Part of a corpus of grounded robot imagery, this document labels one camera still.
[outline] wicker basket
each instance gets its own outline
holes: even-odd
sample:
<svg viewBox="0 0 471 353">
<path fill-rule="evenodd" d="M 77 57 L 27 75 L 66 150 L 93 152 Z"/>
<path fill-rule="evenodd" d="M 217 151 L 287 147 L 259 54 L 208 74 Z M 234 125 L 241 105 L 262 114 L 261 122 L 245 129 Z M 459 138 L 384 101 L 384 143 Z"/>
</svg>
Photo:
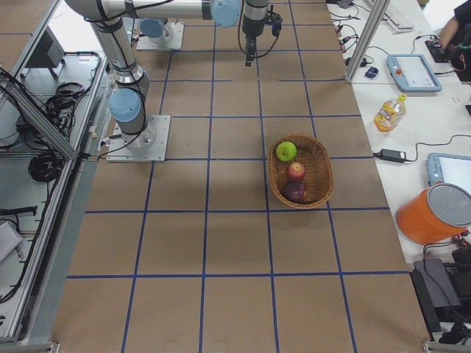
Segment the wicker basket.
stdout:
<svg viewBox="0 0 471 353">
<path fill-rule="evenodd" d="M 305 202 L 297 204 L 286 199 L 281 190 L 287 183 L 286 168 L 290 162 L 282 162 L 276 156 L 276 148 L 283 141 L 291 141 L 297 147 L 295 162 L 306 168 L 303 183 L 306 187 Z M 270 186 L 278 199 L 293 208 L 308 210 L 324 204 L 333 189 L 332 167 L 325 147 L 315 138 L 302 134 L 288 134 L 278 138 L 270 149 Z"/>
</svg>

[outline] dark red apple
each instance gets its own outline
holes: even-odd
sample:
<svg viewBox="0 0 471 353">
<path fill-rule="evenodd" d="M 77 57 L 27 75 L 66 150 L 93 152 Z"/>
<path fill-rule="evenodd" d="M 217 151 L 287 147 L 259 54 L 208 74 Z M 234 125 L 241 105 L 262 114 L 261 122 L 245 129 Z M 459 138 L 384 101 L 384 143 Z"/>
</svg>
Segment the dark red apple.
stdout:
<svg viewBox="0 0 471 353">
<path fill-rule="evenodd" d="M 299 162 L 292 162 L 286 169 L 286 179 L 289 182 L 300 182 L 304 179 L 306 168 Z"/>
<path fill-rule="evenodd" d="M 283 196 L 291 202 L 301 204 L 305 201 L 306 186 L 301 182 L 288 182 L 283 188 Z"/>
</svg>

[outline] orange bucket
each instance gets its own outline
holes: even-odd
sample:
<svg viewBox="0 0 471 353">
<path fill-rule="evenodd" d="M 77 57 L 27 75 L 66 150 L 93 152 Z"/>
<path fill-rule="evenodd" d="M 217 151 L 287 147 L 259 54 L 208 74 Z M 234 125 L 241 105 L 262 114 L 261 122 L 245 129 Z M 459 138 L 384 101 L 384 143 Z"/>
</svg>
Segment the orange bucket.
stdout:
<svg viewBox="0 0 471 353">
<path fill-rule="evenodd" d="M 401 232 L 416 243 L 435 243 L 471 224 L 471 195 L 453 184 L 436 184 L 401 206 L 396 221 Z"/>
</svg>

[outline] blue framed tablet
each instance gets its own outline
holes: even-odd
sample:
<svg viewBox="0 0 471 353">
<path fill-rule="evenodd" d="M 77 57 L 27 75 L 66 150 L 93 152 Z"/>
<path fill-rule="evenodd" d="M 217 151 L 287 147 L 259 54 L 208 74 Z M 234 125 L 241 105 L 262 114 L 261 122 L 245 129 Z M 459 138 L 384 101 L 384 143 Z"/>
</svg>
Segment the blue framed tablet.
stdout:
<svg viewBox="0 0 471 353">
<path fill-rule="evenodd" d="M 430 153 L 427 172 L 430 185 L 446 182 L 471 193 L 471 157 Z"/>
<path fill-rule="evenodd" d="M 386 59 L 392 79 L 402 92 L 439 92 L 439 80 L 421 54 L 390 54 Z"/>
</svg>

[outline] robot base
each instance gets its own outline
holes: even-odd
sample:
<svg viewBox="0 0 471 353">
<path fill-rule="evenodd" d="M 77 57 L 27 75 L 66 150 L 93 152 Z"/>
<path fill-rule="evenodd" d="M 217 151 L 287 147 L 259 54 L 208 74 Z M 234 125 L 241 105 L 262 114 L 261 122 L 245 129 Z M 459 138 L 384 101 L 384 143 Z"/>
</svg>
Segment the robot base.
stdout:
<svg viewBox="0 0 471 353">
<path fill-rule="evenodd" d="M 165 162 L 167 143 L 169 141 L 170 115 L 152 115 L 149 116 L 148 124 L 157 133 L 154 143 L 149 147 L 140 149 L 128 149 L 124 147 L 119 151 L 111 152 L 107 155 L 108 162 Z M 116 124 L 113 134 L 121 134 L 121 129 Z M 124 145 L 122 139 L 112 140 L 110 151 L 119 149 Z"/>
<path fill-rule="evenodd" d="M 182 48 L 183 41 L 183 29 L 185 27 L 182 23 L 170 24 L 174 31 L 173 38 L 171 40 L 159 40 L 158 42 L 152 42 L 149 37 L 141 37 L 138 41 L 137 50 L 139 51 L 170 51 L 180 50 Z"/>
</svg>

